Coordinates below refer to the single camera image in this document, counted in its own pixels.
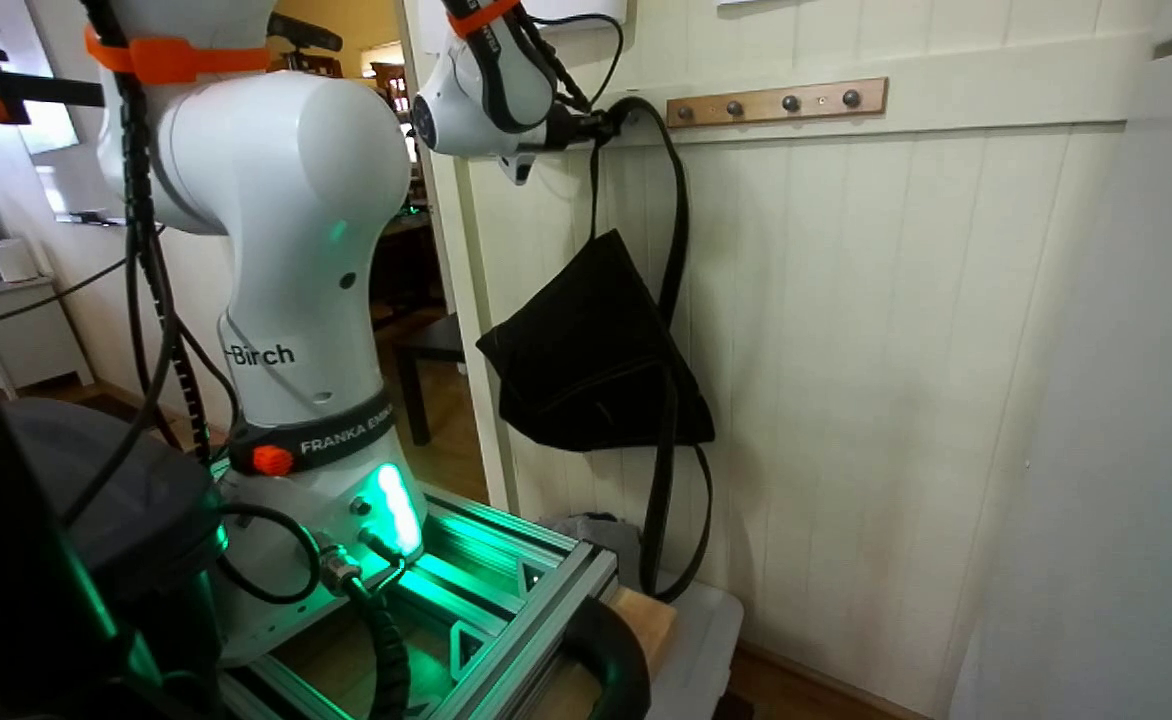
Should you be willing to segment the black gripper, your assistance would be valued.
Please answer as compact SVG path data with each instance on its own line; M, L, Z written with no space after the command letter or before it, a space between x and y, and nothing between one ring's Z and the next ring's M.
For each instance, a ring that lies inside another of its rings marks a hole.
M614 134L619 134L619 119L613 113L577 115L566 107L550 107L543 149L558 154L572 144L606 144Z

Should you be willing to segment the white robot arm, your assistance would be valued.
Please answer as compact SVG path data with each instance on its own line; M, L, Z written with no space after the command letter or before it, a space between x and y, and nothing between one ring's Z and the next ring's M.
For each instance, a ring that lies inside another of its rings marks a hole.
M101 0L83 34L114 75L101 163L165 226L233 243L216 332L238 421L221 496L319 542L417 558L429 501L367 321L408 149L376 91L271 61L271 8Z

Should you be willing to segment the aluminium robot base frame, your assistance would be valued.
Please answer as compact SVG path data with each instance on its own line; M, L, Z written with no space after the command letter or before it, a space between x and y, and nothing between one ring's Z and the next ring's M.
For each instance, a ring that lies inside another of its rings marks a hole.
M223 488L221 695L233 720L518 720L563 701L563 674L597 694L587 720L644 720L652 678L614 558L464 501L362 479L329 510ZM346 607L367 632L362 713L280 659L287 641Z

